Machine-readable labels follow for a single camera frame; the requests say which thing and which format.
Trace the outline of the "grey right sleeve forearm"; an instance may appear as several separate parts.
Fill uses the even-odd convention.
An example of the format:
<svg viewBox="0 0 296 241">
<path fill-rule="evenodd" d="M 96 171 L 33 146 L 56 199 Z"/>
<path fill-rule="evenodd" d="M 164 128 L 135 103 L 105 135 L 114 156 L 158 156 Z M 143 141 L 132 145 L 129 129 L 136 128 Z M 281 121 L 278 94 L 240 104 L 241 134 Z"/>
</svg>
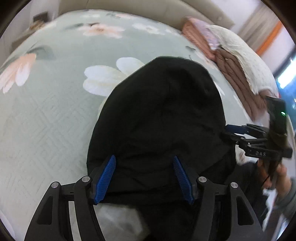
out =
<svg viewBox="0 0 296 241">
<path fill-rule="evenodd" d="M 291 185 L 289 190 L 283 195 L 280 195 L 278 192 L 275 199 L 276 209 L 278 209 L 289 221 L 292 220 L 296 210 L 295 178 L 290 178 L 290 182 Z"/>
</svg>

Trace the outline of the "person's right hand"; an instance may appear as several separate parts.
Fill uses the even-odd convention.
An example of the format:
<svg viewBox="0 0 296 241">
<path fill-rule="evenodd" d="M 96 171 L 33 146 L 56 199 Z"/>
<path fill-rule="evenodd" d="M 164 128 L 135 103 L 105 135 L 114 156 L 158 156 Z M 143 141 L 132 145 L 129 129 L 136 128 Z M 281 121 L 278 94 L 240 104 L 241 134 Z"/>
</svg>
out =
<svg viewBox="0 0 296 241">
<path fill-rule="evenodd" d="M 257 167 L 259 170 L 259 179 L 262 182 L 262 188 L 264 189 L 270 189 L 273 185 L 273 182 L 271 181 L 270 177 L 268 176 L 265 168 L 264 163 L 262 160 L 257 161 Z M 275 183 L 275 189 L 276 192 L 280 193 L 280 195 L 285 194 L 290 188 L 291 182 L 290 178 L 287 175 L 287 168 L 282 163 L 278 164 L 276 168 L 277 173 L 277 180 Z"/>
</svg>

